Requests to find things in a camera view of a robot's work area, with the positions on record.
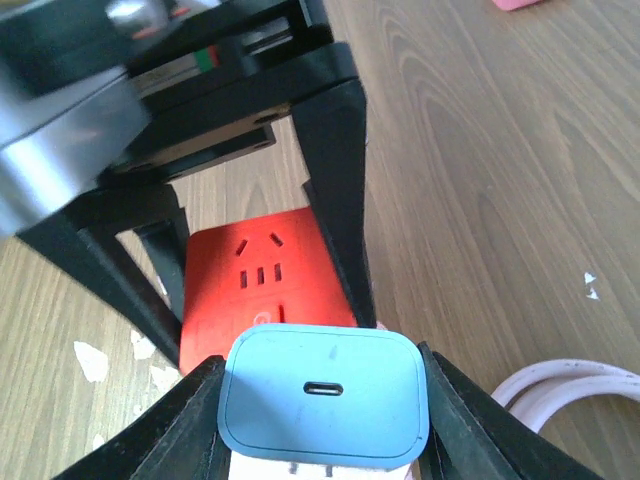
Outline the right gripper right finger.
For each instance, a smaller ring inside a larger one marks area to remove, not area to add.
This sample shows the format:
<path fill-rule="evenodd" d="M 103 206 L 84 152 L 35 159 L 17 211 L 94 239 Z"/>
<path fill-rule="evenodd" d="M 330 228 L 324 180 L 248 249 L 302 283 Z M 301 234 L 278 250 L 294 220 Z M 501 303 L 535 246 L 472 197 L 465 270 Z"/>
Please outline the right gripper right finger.
<path fill-rule="evenodd" d="M 530 431 L 425 342 L 429 439 L 421 479 L 597 479 L 598 474 Z"/>

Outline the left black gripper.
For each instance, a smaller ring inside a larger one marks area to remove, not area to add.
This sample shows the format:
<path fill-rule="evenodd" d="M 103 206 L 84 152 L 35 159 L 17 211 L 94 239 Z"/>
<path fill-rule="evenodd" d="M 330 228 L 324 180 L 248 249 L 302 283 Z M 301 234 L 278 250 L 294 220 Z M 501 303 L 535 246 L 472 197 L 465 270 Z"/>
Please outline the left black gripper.
<path fill-rule="evenodd" d="M 126 70 L 149 122 L 94 174 L 103 185 L 181 176 L 199 136 L 241 135 L 357 77 L 319 1 L 12 1 L 1 59 L 34 98 Z"/>

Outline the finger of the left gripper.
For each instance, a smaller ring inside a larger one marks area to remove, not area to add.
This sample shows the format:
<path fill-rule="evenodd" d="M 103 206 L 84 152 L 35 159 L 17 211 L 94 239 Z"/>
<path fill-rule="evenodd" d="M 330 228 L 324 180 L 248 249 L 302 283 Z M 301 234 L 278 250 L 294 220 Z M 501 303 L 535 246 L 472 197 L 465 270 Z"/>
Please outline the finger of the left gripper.
<path fill-rule="evenodd" d="M 360 327 L 375 326 L 364 234 L 366 96 L 353 79 L 296 105 L 292 119 L 309 173 L 305 191 Z"/>
<path fill-rule="evenodd" d="M 142 242 L 166 298 L 118 240 L 125 231 Z M 171 185 L 93 190 L 18 237 L 179 362 L 189 228 Z"/>

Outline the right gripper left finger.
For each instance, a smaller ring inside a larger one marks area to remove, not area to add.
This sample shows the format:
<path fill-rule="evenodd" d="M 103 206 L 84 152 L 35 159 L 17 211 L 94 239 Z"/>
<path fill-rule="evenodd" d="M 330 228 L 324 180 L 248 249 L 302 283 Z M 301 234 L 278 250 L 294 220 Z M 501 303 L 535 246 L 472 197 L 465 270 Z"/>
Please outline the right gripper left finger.
<path fill-rule="evenodd" d="M 226 479 L 230 449 L 218 432 L 225 361 L 211 356 L 113 439 L 59 479 Z"/>

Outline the blue usb charger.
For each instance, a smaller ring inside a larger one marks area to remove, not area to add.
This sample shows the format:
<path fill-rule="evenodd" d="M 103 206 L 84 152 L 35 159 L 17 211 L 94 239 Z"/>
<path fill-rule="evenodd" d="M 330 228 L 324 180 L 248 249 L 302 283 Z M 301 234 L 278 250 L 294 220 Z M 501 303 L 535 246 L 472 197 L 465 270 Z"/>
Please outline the blue usb charger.
<path fill-rule="evenodd" d="M 428 441 L 424 360 L 388 330 L 255 326 L 228 355 L 217 422 L 245 456 L 395 469 Z"/>

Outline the red cube socket adapter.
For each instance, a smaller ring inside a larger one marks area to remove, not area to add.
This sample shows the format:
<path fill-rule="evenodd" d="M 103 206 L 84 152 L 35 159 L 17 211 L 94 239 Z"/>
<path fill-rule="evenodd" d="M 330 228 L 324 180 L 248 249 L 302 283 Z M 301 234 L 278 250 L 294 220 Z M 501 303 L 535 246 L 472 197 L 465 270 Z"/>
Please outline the red cube socket adapter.
<path fill-rule="evenodd" d="M 356 324 L 308 207 L 188 239 L 181 373 L 211 355 L 226 357 L 239 335 L 263 323 Z"/>

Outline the pink square plug adapter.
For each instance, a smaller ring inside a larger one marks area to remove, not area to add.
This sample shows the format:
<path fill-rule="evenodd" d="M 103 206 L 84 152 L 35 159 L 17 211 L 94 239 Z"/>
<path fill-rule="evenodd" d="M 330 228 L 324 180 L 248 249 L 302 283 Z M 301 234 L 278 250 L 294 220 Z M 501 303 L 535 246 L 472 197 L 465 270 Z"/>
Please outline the pink square plug adapter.
<path fill-rule="evenodd" d="M 493 0 L 493 3 L 502 11 L 515 11 L 530 5 L 539 3 L 541 0 Z"/>

